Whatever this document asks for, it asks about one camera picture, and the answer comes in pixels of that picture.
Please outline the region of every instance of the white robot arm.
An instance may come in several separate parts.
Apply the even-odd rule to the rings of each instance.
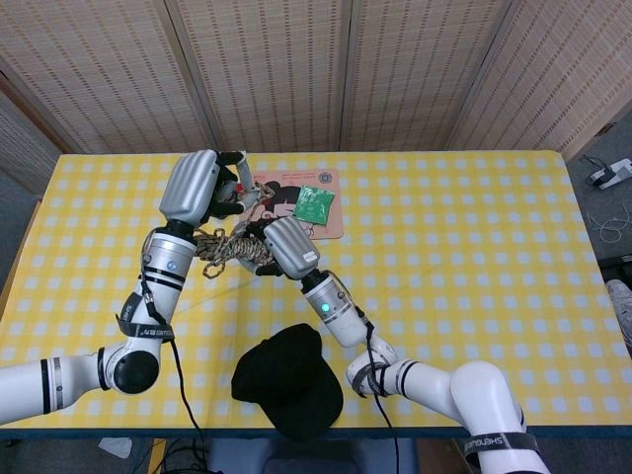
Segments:
[[[228,165],[237,168],[239,195]],[[161,346],[174,339],[171,319],[196,251],[194,230],[210,216],[244,212],[258,195],[244,152],[184,155],[160,203],[167,223],[147,236],[138,283],[117,317],[125,343],[91,355],[0,368],[0,425],[69,407],[90,390],[135,394],[151,387],[160,371]]]
[[[300,280],[302,293],[343,347],[366,344],[367,350],[347,369],[347,380],[360,396],[401,395],[453,419],[470,432],[466,456],[478,454],[484,474],[549,474],[526,433],[522,409],[503,373],[484,361],[472,361],[449,373],[422,362],[400,360],[372,334],[373,326],[344,284],[330,271],[318,270],[320,254],[293,217],[260,221],[239,229],[259,237],[275,262],[256,275]]]

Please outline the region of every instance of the table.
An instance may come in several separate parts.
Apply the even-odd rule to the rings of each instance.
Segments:
[[[30,232],[0,322],[0,363],[90,353],[123,339],[114,313],[179,155],[64,155]],[[562,158],[547,151],[250,154],[255,170],[337,168],[345,236],[318,242],[401,354],[446,370],[469,359],[507,374],[531,426],[628,433],[632,364]],[[235,220],[224,225],[232,225]],[[234,366],[282,327],[309,322],[345,394],[338,434],[382,429],[344,380],[362,348],[341,349],[295,282],[194,262],[173,325],[189,400],[222,435],[266,435],[256,405],[230,398]],[[389,397],[403,434],[452,434],[450,420]],[[139,396],[95,391],[69,409],[2,428],[188,430],[171,351]]]

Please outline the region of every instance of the black band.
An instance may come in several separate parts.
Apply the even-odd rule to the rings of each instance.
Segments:
[[[467,462],[478,465],[477,453],[498,449],[529,449],[539,453],[535,436],[529,433],[489,433],[472,436],[465,441],[463,454]]]
[[[177,281],[181,281],[184,283],[187,281],[183,276],[179,276],[176,274],[172,274],[171,272],[167,272],[166,270],[155,269],[154,267],[144,267],[145,272],[151,272],[153,274],[164,275],[165,277],[176,279]]]
[[[99,385],[103,390],[110,390],[110,387],[106,383],[106,371],[103,367],[103,353],[105,348],[99,348],[97,352],[97,373],[99,374]]]
[[[50,413],[50,386],[48,385],[48,360],[39,361],[41,367],[41,395],[43,398],[43,413]]]
[[[174,289],[177,289],[178,291],[182,291],[182,287],[180,285],[171,283],[170,281],[166,281],[165,279],[154,278],[153,276],[145,276],[145,279],[153,283],[164,284],[165,286],[169,286],[170,288],[174,288]]]
[[[413,365],[415,365],[416,363],[418,363],[417,361],[413,361],[412,363],[409,363],[408,366],[404,369],[404,373],[402,374],[402,383],[400,384],[400,392],[402,393],[402,396],[404,398],[406,398],[406,388],[404,387],[404,382],[406,381],[406,375],[408,374],[408,371],[411,369],[411,367]]]
[[[163,342],[176,339],[174,330],[168,324],[138,324],[123,321],[117,316],[118,328],[126,336],[143,339],[162,339]]]

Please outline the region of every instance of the green package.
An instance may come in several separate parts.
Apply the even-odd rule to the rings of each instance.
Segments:
[[[294,217],[314,224],[327,225],[329,208],[335,197],[336,193],[331,191],[303,186],[298,194]]]

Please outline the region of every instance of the gray floor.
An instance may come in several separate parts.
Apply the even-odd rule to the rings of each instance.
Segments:
[[[622,120],[590,152],[606,163],[630,157],[632,149],[632,114]],[[583,215],[593,213],[597,220],[619,215],[623,217],[622,203],[632,210],[632,180],[610,191],[589,188],[584,178],[594,167],[583,161],[569,165],[569,173]],[[26,230],[35,199],[6,175],[0,173],[0,286],[4,281]],[[589,235],[598,258],[632,253],[632,226],[616,244],[599,240],[598,232],[588,223]],[[118,459],[98,448],[98,439],[42,439],[20,441],[7,446],[0,441],[0,474],[79,474],[85,472],[131,474],[147,472],[147,459],[142,456],[151,445],[151,439],[135,439],[128,459]],[[630,438],[540,438],[538,440],[545,462],[552,473],[588,474],[630,472],[632,465],[632,439]],[[182,445],[189,440],[180,441]],[[195,460],[188,452],[178,454],[169,467],[187,468]],[[384,459],[383,472],[391,472],[388,459]]]

